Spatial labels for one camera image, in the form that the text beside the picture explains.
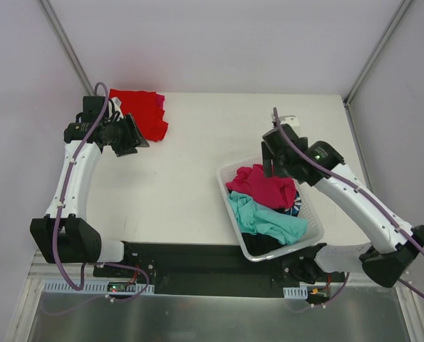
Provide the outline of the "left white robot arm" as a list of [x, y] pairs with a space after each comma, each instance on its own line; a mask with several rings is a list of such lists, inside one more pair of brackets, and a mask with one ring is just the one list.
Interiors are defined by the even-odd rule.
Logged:
[[134, 260], [122, 241], [105, 239], [86, 219], [91, 178], [105, 147], [117, 157], [148, 147], [133, 117], [123, 110], [123, 97], [83, 97], [83, 109], [65, 129], [65, 155], [58, 186], [42, 218], [30, 233], [46, 262], [109, 263], [119, 277], [129, 276]]

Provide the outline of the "black daisy t-shirt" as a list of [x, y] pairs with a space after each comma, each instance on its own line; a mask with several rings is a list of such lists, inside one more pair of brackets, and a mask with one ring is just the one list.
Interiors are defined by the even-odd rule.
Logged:
[[[298, 217], [301, 209], [301, 203], [301, 196], [299, 192], [296, 192], [293, 205], [290, 208], [276, 209], [276, 212], [293, 217]], [[242, 238], [244, 240], [244, 244], [248, 252], [254, 257], [269, 253], [284, 246], [279, 242], [278, 239], [275, 239], [266, 234], [242, 233]]]

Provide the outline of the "white plastic basket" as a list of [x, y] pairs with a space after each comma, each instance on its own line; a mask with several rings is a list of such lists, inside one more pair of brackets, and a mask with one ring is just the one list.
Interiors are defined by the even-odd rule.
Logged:
[[221, 166], [217, 181], [248, 260], [275, 259], [323, 237], [323, 225], [305, 191], [291, 178], [263, 176], [260, 157]]

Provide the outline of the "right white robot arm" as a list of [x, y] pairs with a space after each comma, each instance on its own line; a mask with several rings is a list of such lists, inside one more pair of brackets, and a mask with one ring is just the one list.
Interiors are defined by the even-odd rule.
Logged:
[[323, 245], [304, 263], [305, 275], [320, 281], [332, 272], [364, 273], [382, 287], [394, 286], [424, 247], [424, 225], [415, 227], [394, 214], [327, 142], [309, 144], [281, 124], [263, 136], [261, 146], [265, 176], [290, 177], [316, 188], [368, 237], [362, 245]]

